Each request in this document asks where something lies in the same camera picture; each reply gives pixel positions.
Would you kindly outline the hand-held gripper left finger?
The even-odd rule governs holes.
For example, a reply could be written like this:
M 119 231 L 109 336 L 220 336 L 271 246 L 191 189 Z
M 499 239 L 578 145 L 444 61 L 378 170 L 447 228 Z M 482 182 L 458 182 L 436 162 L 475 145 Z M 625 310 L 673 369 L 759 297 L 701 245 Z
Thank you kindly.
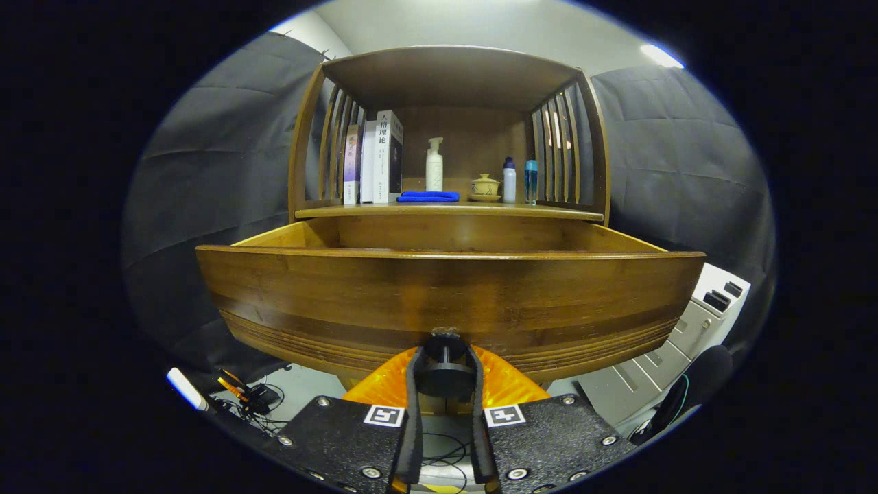
M 402 351 L 344 397 L 314 397 L 276 435 L 275 461 L 339 493 L 407 493 L 423 457 L 422 358 L 423 348 Z

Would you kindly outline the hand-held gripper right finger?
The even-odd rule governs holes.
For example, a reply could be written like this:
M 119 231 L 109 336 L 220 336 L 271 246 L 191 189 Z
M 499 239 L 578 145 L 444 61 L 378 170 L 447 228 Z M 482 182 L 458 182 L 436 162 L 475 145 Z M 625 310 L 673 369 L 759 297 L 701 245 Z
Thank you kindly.
M 551 396 L 477 346 L 471 459 L 487 493 L 560 493 L 623 462 L 634 445 L 578 393 Z

